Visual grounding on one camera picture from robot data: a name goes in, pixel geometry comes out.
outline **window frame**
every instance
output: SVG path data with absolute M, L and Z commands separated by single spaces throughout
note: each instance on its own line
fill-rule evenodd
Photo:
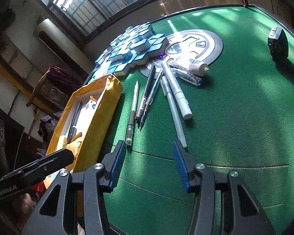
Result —
M 89 35 L 85 36 L 82 31 L 67 17 L 64 12 L 58 8 L 52 1 L 53 0 L 37 0 L 41 6 L 52 16 L 52 18 L 62 27 L 69 37 L 74 40 L 74 43 L 79 47 L 84 47 L 102 31 L 116 23 L 126 15 L 144 7 L 157 0 L 137 0 L 125 8 L 121 9 L 111 17 L 95 2 L 95 0 L 87 0 L 95 10 L 104 18 L 104 22 L 96 27 Z

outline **white pen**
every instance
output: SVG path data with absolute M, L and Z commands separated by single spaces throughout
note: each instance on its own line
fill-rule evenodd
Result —
M 161 66 L 165 72 L 165 76 L 170 84 L 170 87 L 172 89 L 176 102 L 180 108 L 183 118 L 190 119 L 193 116 L 193 114 L 191 112 L 191 109 L 189 108 L 188 101 L 186 100 L 185 95 L 179 83 L 177 82 L 175 76 L 173 75 L 167 60 L 164 60 Z
M 177 133 L 177 137 L 181 141 L 182 146 L 187 147 L 184 132 L 183 132 L 183 128 L 182 128 L 182 124 L 181 124 L 181 121 L 180 121 L 180 118 L 179 118 L 179 114 L 177 113 L 177 109 L 176 109 L 176 106 L 175 106 L 172 91 L 170 89 L 168 80 L 165 78 L 165 76 L 162 76 L 161 87 L 162 87 L 164 95 L 167 96 L 167 98 L 168 98 L 168 102 L 169 102 L 169 106 L 170 106 L 170 109 L 171 109 L 175 129 L 176 129 L 176 133 Z

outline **maroon cloth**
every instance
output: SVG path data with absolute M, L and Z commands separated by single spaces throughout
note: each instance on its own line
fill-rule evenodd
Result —
M 68 96 L 78 90 L 82 85 L 83 81 L 70 75 L 67 70 L 52 65 L 45 73 L 47 80 L 58 88 L 61 92 Z

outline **white tube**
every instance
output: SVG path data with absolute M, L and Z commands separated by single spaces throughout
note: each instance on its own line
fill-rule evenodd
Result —
M 183 128 L 182 128 L 182 124 L 181 124 L 181 121 L 180 121 L 180 118 L 179 118 L 179 114 L 177 113 L 174 98 L 173 98 L 171 89 L 169 87 L 168 80 L 165 78 L 165 76 L 162 76 L 161 86 L 162 86 L 162 90 L 163 90 L 164 95 L 167 96 L 167 98 L 168 98 L 168 102 L 169 102 L 169 106 L 170 106 L 170 109 L 171 109 L 175 129 L 176 129 L 176 133 L 177 133 L 177 137 L 181 141 L 182 146 L 187 147 L 184 132 L 183 132 Z
M 191 109 L 189 108 L 188 101 L 186 100 L 179 83 L 177 82 L 175 76 L 173 76 L 170 66 L 165 60 L 162 62 L 161 66 L 165 72 L 166 78 L 168 79 L 168 82 L 170 84 L 183 118 L 190 119 L 193 114 L 191 112 Z
M 171 59 L 171 67 L 175 67 L 200 77 L 206 76 L 209 72 L 208 65 L 198 59 L 188 58 L 186 56 Z

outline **yellow box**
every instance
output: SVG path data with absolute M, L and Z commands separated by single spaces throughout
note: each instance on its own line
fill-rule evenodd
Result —
M 74 111 L 79 101 L 87 98 L 89 99 L 89 96 L 93 95 L 95 98 L 98 98 L 95 113 L 92 119 L 85 121 L 85 126 L 87 127 L 85 134 L 76 147 L 78 150 L 75 152 L 73 151 L 75 155 L 74 163 L 68 166 L 67 169 L 71 170 L 73 168 L 73 173 L 81 172 L 96 163 L 122 90 L 123 86 L 121 82 L 114 75 L 109 74 L 75 91 L 67 103 L 53 133 L 47 155 L 55 152 L 57 146 L 63 144 L 58 144 L 59 140 L 63 141 L 63 135 L 67 136 Z

